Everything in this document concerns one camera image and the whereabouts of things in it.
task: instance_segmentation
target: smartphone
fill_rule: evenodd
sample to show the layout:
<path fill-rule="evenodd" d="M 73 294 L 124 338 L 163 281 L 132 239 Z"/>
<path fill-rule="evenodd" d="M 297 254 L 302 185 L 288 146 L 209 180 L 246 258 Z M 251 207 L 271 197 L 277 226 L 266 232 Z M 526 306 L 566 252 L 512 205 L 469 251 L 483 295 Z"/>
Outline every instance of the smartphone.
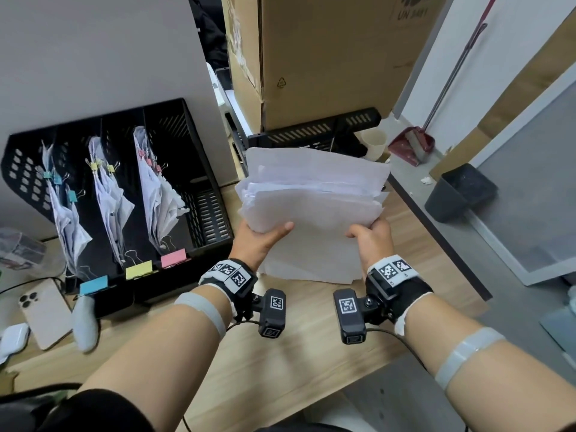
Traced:
<path fill-rule="evenodd" d="M 72 330 L 72 312 L 52 279 L 20 296 L 18 304 L 42 350 L 52 347 Z"/>

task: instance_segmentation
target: stack of paper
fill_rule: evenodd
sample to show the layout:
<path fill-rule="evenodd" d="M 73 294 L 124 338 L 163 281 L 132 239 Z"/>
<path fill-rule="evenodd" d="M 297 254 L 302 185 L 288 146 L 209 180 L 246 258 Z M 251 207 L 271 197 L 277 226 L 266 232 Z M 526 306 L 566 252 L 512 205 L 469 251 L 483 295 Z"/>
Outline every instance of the stack of paper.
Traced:
<path fill-rule="evenodd" d="M 249 177 L 236 191 L 250 228 L 263 233 L 295 223 L 259 271 L 332 283 L 361 278 L 356 239 L 344 234 L 382 213 L 389 166 L 311 148 L 250 148 L 247 164 Z"/>
<path fill-rule="evenodd" d="M 86 274 L 78 269 L 80 268 L 78 267 L 78 258 L 92 238 L 80 224 L 80 216 L 75 203 L 76 196 L 73 198 L 69 196 L 72 191 L 65 184 L 65 180 L 56 172 L 52 158 L 53 147 L 54 145 L 51 145 L 47 148 L 42 144 L 44 178 L 54 213 L 54 224 L 68 270 L 73 275 L 85 279 L 87 278 Z"/>
<path fill-rule="evenodd" d="M 134 146 L 138 158 L 148 239 L 158 253 L 164 254 L 168 246 L 163 238 L 174 228 L 178 217 L 190 209 L 186 208 L 182 197 L 162 175 L 162 168 L 156 161 L 143 126 L 134 129 Z"/>
<path fill-rule="evenodd" d="M 100 206 L 102 221 L 108 234 L 114 258 L 121 266 L 124 266 L 126 250 L 122 230 L 134 209 L 134 204 L 124 196 L 124 190 L 118 186 L 115 176 L 116 170 L 106 160 L 102 142 L 98 136 L 90 138 L 88 150 L 90 151 L 90 167 L 94 175 L 96 199 Z"/>

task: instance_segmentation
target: pink sticky note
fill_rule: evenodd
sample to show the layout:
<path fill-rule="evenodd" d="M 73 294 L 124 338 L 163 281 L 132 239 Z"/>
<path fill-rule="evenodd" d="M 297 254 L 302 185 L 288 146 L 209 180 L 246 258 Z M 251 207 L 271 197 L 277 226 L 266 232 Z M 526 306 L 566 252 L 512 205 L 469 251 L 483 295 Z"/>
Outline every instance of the pink sticky note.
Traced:
<path fill-rule="evenodd" d="M 186 256 L 186 250 L 181 249 L 176 252 L 165 254 L 160 258 L 160 263 L 162 264 L 162 268 L 167 268 L 184 262 L 186 259 L 188 259 L 188 256 Z"/>

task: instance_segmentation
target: yellow sticky note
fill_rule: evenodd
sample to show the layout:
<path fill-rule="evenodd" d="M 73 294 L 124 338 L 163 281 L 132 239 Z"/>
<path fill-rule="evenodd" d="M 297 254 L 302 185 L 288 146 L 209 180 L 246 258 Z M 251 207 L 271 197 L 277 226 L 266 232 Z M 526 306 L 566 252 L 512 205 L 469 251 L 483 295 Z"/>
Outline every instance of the yellow sticky note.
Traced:
<path fill-rule="evenodd" d="M 152 271 L 152 261 L 142 262 L 141 264 L 126 268 L 126 280 L 129 281 L 130 279 L 150 274 Z"/>

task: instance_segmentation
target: hand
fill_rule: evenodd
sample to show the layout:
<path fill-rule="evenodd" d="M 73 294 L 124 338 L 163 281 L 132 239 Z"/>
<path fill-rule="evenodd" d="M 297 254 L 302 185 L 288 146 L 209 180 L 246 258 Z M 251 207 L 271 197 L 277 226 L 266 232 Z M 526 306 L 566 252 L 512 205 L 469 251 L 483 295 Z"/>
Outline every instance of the hand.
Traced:
<path fill-rule="evenodd" d="M 374 221 L 370 229 L 359 224 L 353 224 L 346 232 L 346 236 L 358 239 L 360 262 L 362 263 L 364 277 L 366 277 L 368 267 L 372 264 L 395 254 L 392 230 L 388 221 L 383 218 L 378 218 Z"/>
<path fill-rule="evenodd" d="M 253 272 L 256 272 L 272 246 L 288 235 L 293 228 L 294 223 L 288 221 L 270 232 L 258 233 L 250 229 L 246 220 L 243 219 L 236 230 L 229 258 L 240 259 Z"/>

